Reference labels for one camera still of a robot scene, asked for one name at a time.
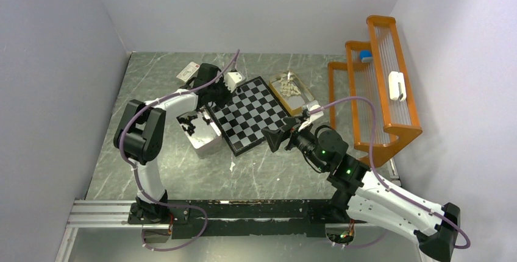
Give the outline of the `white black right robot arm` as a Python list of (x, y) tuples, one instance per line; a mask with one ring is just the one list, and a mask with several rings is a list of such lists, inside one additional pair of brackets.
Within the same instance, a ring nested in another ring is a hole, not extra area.
[(314, 132), (300, 118), (287, 117), (284, 126), (262, 129), (272, 152), (283, 142), (297, 149), (336, 189), (329, 214), (337, 222), (365, 221), (406, 237), (436, 261), (450, 261), (458, 237), (460, 209), (420, 198), (376, 174), (347, 153), (348, 144), (327, 125)]

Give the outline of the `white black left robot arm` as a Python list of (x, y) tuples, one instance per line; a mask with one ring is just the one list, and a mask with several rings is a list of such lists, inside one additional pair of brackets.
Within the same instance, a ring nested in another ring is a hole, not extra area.
[(128, 102), (113, 139), (137, 184), (136, 212), (155, 223), (170, 216), (168, 193), (157, 163), (166, 120), (210, 103), (222, 106), (244, 81), (244, 75), (236, 69), (220, 69), (209, 63), (200, 64), (189, 74), (182, 71), (178, 78), (184, 84), (173, 94), (150, 101)]

